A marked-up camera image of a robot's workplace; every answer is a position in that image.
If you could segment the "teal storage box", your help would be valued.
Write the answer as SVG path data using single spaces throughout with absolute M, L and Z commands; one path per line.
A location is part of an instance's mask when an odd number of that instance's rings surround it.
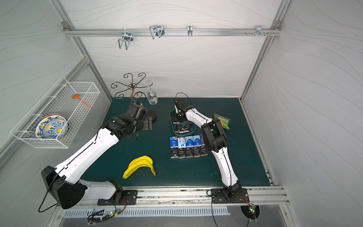
M 177 136 L 177 137 L 185 137 L 185 136 L 193 136 L 194 135 L 194 133 L 195 133 L 195 131 L 196 131 L 196 125 L 195 125 L 195 123 L 192 123 L 191 121 L 186 121 L 186 122 L 183 122 L 183 123 L 181 123 L 181 125 L 185 125 L 186 123 L 191 123 L 192 124 L 192 127 L 189 129 L 189 133 L 186 133 L 186 134 L 180 134 L 180 133 L 176 133 L 175 132 L 175 127 L 176 127 L 176 125 L 178 125 L 178 124 L 173 124 L 172 123 L 172 121 L 171 121 L 171 113 L 173 112 L 173 111 L 175 111 L 175 109 L 172 109 L 172 110 L 170 110 L 170 112 L 169 112 L 169 118 L 170 118 L 170 124 L 171 124 L 171 128 L 172 128 L 172 131 L 173 131 L 173 133 L 175 134 L 175 136 Z

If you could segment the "white blue tissue pack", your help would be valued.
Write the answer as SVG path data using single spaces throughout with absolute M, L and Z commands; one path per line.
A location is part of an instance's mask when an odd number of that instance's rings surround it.
M 178 148 L 186 148 L 185 137 L 178 137 Z

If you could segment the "light blue tissue pack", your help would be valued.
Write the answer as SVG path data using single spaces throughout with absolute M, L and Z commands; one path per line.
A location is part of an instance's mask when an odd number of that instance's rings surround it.
M 192 137 L 192 139 L 193 139 L 194 147 L 200 147 L 200 146 L 202 146 L 202 142 L 201 142 L 201 139 L 200 139 L 200 136 L 199 135 L 194 135 Z
M 187 148 L 194 147 L 194 139 L 193 136 L 186 136 L 185 138 L 185 144 Z

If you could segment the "dark blue tissue pack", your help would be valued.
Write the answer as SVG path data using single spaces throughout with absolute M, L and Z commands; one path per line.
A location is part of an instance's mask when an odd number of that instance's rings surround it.
M 170 148 L 178 148 L 178 137 L 174 136 L 174 137 L 170 137 L 169 138 L 170 141 Z

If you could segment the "red blue tissue pack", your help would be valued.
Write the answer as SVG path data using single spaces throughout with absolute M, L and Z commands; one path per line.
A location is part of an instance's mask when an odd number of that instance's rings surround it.
M 203 135 L 200 135 L 201 146 L 205 146 Z

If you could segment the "black tissue pack top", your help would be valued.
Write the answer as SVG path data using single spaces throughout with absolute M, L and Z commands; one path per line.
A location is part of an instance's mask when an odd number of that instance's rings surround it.
M 201 146 L 200 147 L 200 155 L 201 156 L 207 156 L 208 155 L 208 150 L 205 146 Z

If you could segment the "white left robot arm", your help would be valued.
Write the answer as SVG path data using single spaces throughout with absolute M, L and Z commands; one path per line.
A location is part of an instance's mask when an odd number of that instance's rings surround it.
M 135 132 L 151 130 L 156 117 L 154 111 L 130 104 L 126 113 L 103 123 L 96 135 L 71 157 L 56 167 L 47 166 L 42 170 L 47 193 L 65 210 L 87 200 L 119 204 L 123 188 L 118 183 L 84 181 L 81 177 L 113 145 Z

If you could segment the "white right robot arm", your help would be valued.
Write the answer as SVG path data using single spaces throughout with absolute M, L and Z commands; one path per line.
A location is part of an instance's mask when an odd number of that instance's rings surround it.
M 191 105 L 175 103 L 175 110 L 179 117 L 193 122 L 201 128 L 205 145 L 216 159 L 227 196 L 230 198 L 237 196 L 241 192 L 242 186 L 233 170 L 228 155 L 227 136 L 220 120 L 203 115 Z

